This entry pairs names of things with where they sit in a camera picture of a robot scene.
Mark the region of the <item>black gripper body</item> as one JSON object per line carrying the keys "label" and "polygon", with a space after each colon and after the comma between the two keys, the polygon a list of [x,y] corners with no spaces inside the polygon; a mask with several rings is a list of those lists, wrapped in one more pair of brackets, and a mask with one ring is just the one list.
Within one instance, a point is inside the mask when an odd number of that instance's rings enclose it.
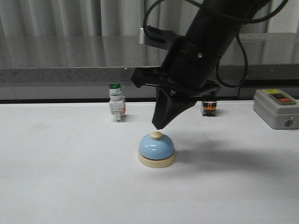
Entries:
{"label": "black gripper body", "polygon": [[217,94],[220,86],[208,79],[221,59],[221,39],[215,35],[177,36],[160,67],[136,68],[131,80],[189,96]]}

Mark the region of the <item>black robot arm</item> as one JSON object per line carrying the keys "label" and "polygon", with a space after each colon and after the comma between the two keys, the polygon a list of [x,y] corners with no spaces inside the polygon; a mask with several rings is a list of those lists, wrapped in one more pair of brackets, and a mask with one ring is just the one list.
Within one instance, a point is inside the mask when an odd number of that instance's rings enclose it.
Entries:
{"label": "black robot arm", "polygon": [[243,25],[259,23],[254,15],[267,4],[265,0],[205,0],[199,4],[187,33],[177,35],[142,25],[147,45],[168,51],[157,68],[136,68],[132,82],[136,87],[156,88],[156,107],[152,123],[165,128],[174,118],[195,105],[198,97],[214,97],[223,82],[208,78]]}

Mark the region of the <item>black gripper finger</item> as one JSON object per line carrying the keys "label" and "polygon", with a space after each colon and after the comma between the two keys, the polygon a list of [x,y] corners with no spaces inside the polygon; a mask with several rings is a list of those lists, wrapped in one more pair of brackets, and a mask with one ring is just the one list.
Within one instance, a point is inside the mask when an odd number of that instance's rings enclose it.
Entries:
{"label": "black gripper finger", "polygon": [[162,115],[161,129],[165,128],[172,120],[174,120],[182,112],[195,106],[195,104],[196,104],[196,99],[189,96],[166,95],[165,99],[162,100],[163,115]]}
{"label": "black gripper finger", "polygon": [[172,120],[172,100],[170,95],[162,88],[156,88],[156,104],[152,124],[156,129],[164,129]]}

